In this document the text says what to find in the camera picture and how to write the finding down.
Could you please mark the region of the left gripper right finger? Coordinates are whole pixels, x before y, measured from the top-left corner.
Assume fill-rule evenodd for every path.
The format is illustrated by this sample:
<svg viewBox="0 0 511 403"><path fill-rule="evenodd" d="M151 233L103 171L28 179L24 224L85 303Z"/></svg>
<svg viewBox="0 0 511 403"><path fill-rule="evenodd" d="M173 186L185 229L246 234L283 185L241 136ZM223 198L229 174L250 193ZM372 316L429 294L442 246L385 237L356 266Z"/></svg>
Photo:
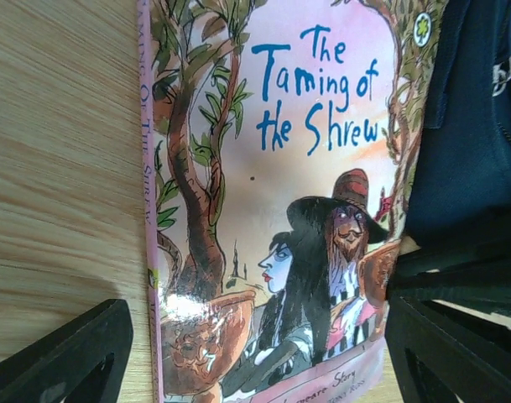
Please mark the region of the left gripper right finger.
<svg viewBox="0 0 511 403"><path fill-rule="evenodd" d="M385 338L405 402L511 402L511 329L394 296Z"/></svg>

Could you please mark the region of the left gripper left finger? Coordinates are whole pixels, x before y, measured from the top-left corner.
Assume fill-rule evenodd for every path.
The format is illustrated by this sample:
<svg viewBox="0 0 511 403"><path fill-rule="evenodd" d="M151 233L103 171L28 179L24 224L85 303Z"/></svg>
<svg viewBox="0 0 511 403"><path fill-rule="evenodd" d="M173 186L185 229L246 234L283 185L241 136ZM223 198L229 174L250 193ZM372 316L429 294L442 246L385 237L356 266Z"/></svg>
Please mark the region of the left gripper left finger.
<svg viewBox="0 0 511 403"><path fill-rule="evenodd" d="M132 342L128 303L105 300L0 362L0 402L115 402Z"/></svg>

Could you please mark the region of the navy blue backpack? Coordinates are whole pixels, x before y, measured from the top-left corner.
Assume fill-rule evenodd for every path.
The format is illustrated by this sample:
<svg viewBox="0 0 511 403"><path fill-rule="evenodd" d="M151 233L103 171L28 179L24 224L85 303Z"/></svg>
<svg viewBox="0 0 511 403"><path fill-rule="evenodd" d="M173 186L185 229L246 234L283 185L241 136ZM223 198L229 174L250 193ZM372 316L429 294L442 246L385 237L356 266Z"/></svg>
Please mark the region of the navy blue backpack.
<svg viewBox="0 0 511 403"><path fill-rule="evenodd" d="M418 296L511 317L511 1L447 4L406 230Z"/></svg>

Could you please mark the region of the purple illustrated book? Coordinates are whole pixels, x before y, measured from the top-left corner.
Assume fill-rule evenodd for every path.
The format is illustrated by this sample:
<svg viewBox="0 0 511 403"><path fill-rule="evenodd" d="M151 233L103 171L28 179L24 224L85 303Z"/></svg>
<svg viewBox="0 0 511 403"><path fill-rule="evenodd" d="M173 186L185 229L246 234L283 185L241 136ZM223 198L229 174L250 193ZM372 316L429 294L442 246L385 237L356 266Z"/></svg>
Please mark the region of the purple illustrated book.
<svg viewBox="0 0 511 403"><path fill-rule="evenodd" d="M446 6L138 2L158 402L379 382Z"/></svg>

